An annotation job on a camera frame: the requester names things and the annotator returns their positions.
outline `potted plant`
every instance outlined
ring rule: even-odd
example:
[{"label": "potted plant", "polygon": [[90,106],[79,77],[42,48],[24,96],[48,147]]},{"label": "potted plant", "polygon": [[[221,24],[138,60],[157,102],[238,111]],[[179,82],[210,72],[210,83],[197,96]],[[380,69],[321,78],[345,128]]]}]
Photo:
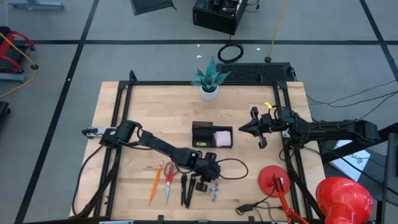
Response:
[{"label": "potted plant", "polygon": [[191,84],[200,86],[201,97],[203,99],[214,100],[218,95],[218,85],[224,82],[229,73],[219,74],[216,72],[216,62],[214,61],[214,57],[212,57],[209,66],[207,66],[206,75],[198,68],[195,76],[199,78],[199,81],[193,81]]}]

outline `chair leg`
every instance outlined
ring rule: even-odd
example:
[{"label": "chair leg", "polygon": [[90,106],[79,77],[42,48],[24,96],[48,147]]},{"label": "chair leg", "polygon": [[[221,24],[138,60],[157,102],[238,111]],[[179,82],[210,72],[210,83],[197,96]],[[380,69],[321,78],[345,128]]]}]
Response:
[{"label": "chair leg", "polygon": [[19,36],[23,37],[23,38],[26,40],[26,42],[27,42],[27,46],[28,46],[29,48],[31,48],[31,49],[34,49],[35,44],[34,44],[33,41],[31,41],[25,34],[20,33],[20,32],[18,32],[18,31],[14,31],[14,30],[12,30],[12,31],[10,32],[10,34],[12,34],[12,35],[19,35]]},{"label": "chair leg", "polygon": [[9,58],[9,57],[7,57],[7,56],[0,56],[0,59],[7,60],[8,62],[10,62],[10,63],[12,64],[12,66],[14,66],[13,70],[14,70],[15,72],[22,71],[21,65],[18,64],[18,63],[17,63],[16,61],[14,61],[13,59],[11,59],[11,58]]}]

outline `red desk lamp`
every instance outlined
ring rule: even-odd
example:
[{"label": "red desk lamp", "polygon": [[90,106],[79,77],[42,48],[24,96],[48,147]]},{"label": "red desk lamp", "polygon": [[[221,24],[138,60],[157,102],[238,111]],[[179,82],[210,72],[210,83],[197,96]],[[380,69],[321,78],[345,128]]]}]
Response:
[{"label": "red desk lamp", "polygon": [[[258,181],[265,194],[279,197],[288,223],[308,223],[287,205],[284,195],[290,189],[290,179],[285,170],[268,166],[260,172]],[[330,177],[321,181],[316,197],[326,215],[325,224],[361,224],[373,212],[371,194],[362,185],[344,177]]]}]

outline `yellow cable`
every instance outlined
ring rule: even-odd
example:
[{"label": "yellow cable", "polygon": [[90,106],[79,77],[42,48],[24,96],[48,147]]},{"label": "yellow cable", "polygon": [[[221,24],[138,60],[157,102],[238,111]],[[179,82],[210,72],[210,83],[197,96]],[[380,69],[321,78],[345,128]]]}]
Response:
[{"label": "yellow cable", "polygon": [[280,22],[282,21],[282,18],[285,15],[285,11],[286,11],[288,3],[289,3],[289,0],[286,0],[285,6],[284,6],[284,8],[283,8],[283,10],[282,10],[282,12],[281,12],[281,14],[279,16],[279,20],[278,20],[278,23],[276,25],[275,32],[274,32],[274,37],[272,38],[271,49],[269,50],[268,57],[271,57],[272,51],[274,49],[274,42],[275,42],[275,38],[276,38],[276,33],[278,32],[278,28],[279,28]]},{"label": "yellow cable", "polygon": [[[14,44],[12,44],[11,41],[9,41],[9,40],[7,39],[7,37],[5,37],[2,33],[0,33],[0,36],[1,36],[5,41],[7,41],[8,44],[11,45],[11,47],[13,47],[14,49],[16,49],[16,50],[17,50],[20,54],[22,54],[27,60],[29,60],[29,62],[30,62],[32,65],[35,65],[34,61],[33,61],[32,59],[30,59],[30,57],[28,57],[24,52],[22,52],[21,50],[19,50]],[[7,93],[5,93],[5,94],[3,94],[3,95],[0,95],[0,98],[3,98],[3,97],[5,97],[5,96],[7,96],[8,94],[11,94],[12,92],[18,90],[19,88],[21,88],[21,87],[23,87],[23,86],[26,86],[26,85],[30,84],[30,83],[35,79],[36,75],[37,75],[37,70],[34,70],[33,76],[32,76],[32,78],[31,78],[29,81],[27,81],[27,82],[25,82],[25,83],[23,83],[23,84],[21,84],[21,85],[15,87],[15,88],[13,88],[12,90],[8,91]]]}]

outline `succulent plant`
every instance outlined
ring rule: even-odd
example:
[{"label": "succulent plant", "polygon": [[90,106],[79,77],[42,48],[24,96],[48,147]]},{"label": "succulent plant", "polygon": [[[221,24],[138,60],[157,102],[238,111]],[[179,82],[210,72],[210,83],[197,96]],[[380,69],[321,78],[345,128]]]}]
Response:
[{"label": "succulent plant", "polygon": [[203,91],[211,93],[216,90],[218,85],[225,81],[229,73],[230,72],[219,74],[216,71],[214,57],[211,57],[209,66],[207,66],[206,75],[198,68],[198,71],[195,72],[195,76],[199,78],[199,81],[193,81],[191,84],[194,86],[201,86]]}]

